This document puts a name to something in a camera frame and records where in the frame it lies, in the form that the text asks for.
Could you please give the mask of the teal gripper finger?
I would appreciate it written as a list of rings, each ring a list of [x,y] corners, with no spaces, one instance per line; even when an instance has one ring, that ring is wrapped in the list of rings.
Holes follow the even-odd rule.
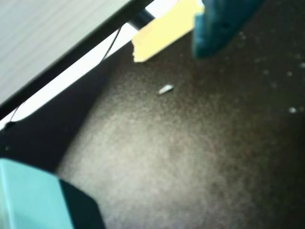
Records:
[[[96,201],[57,176],[9,159],[0,161],[2,229],[103,229]]]
[[[193,55],[212,56],[224,48],[262,5],[262,0],[202,0],[194,17]]]

